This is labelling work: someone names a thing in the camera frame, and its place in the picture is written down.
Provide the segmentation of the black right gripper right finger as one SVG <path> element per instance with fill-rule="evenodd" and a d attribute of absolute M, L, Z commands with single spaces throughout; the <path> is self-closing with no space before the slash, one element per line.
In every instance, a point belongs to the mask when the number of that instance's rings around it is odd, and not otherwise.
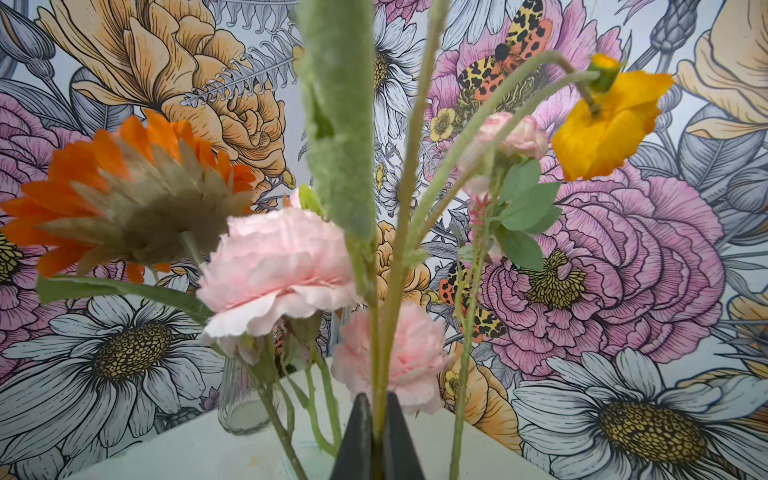
<path fill-rule="evenodd" d="M 394 392 L 387 393 L 382 454 L 384 479 L 425 479 L 403 410 Z"/>

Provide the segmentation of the yellow ranunculus stem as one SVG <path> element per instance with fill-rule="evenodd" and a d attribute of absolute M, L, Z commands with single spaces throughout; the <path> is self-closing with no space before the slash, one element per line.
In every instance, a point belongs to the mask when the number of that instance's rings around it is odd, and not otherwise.
<path fill-rule="evenodd" d="M 443 191 L 444 182 L 452 179 L 454 189 L 462 190 L 457 164 L 483 121 L 500 112 L 532 117 L 546 134 L 547 152 L 555 153 L 565 179 L 588 180 L 612 173 L 637 151 L 655 126 L 660 113 L 659 100 L 672 85 L 672 78 L 667 74 L 625 72 L 619 62 L 604 55 L 593 56 L 590 65 L 579 70 L 557 51 L 540 53 L 507 74 L 482 103 L 435 172 L 423 200 L 414 203 L 428 93 L 450 5 L 446 1 L 434 1 L 430 8 L 398 188 L 400 210 L 394 260 L 387 295 L 377 307 L 376 315 L 371 316 L 372 425 L 376 439 L 383 437 L 385 427 L 393 345 L 396 330 L 405 318 L 402 304 L 407 271 L 419 261 L 421 241 L 452 201 L 452 194 Z"/>

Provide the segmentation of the cream white rose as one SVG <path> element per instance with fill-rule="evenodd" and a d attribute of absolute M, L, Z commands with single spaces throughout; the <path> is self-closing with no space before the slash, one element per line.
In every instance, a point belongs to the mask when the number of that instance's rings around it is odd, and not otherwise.
<path fill-rule="evenodd" d="M 358 293 L 377 313 L 373 199 L 373 5 L 303 1 L 300 77 L 309 165 L 331 221 L 343 231 Z"/>

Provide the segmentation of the orange gerbera flower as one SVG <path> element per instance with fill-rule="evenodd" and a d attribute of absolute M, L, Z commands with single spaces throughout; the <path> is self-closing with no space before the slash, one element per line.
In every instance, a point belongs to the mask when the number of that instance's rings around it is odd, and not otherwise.
<path fill-rule="evenodd" d="M 1 326 L 60 313 L 40 278 L 78 275 L 142 283 L 147 270 L 211 252 L 246 214 L 257 178 L 158 114 L 91 137 L 18 114 L 1 122 Z"/>

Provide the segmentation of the pink rose flower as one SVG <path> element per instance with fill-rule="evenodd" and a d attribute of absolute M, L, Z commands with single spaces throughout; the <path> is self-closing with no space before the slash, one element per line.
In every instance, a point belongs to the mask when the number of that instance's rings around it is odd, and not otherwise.
<path fill-rule="evenodd" d="M 360 302 L 343 231 L 303 185 L 279 210 L 228 220 L 197 296 L 212 313 L 204 342 L 245 366 L 292 473 L 306 478 L 293 446 L 296 404 L 309 415 L 320 450 L 335 456 L 341 444 L 338 403 L 316 338 L 325 314 Z M 319 368 L 330 439 L 319 425 L 314 385 L 288 394 L 281 384 L 288 365 L 305 373 Z"/>

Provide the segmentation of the pink carnation stem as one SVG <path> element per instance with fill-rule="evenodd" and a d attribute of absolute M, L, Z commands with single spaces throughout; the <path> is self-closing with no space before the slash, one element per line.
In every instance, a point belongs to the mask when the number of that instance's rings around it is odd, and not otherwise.
<path fill-rule="evenodd" d="M 495 328 L 495 314 L 480 305 L 485 267 L 504 259 L 524 270 L 543 266 L 541 247 L 534 227 L 553 210 L 559 187 L 539 185 L 539 160 L 548 150 L 546 134 L 530 116 L 508 112 L 488 116 L 473 135 L 457 164 L 462 190 L 469 197 L 469 244 L 459 250 L 455 314 L 463 335 L 456 424 L 451 452 L 450 477 L 457 477 L 467 397 L 469 356 L 478 341 L 486 341 Z"/>

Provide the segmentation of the clear ribbed glass vase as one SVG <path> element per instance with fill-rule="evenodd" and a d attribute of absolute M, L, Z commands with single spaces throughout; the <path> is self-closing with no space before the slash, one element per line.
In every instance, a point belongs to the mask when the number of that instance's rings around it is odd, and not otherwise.
<path fill-rule="evenodd" d="M 226 432 L 247 436 L 271 424 L 259 395 L 259 385 L 242 361 L 232 358 L 225 360 L 219 388 L 218 421 Z"/>

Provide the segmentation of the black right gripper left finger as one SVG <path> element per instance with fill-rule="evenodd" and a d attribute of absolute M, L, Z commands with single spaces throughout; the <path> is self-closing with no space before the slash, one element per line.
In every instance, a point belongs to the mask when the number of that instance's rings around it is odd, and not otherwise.
<path fill-rule="evenodd" d="M 353 402 L 342 443 L 330 480 L 369 480 L 371 477 L 373 433 L 368 397 L 358 394 Z"/>

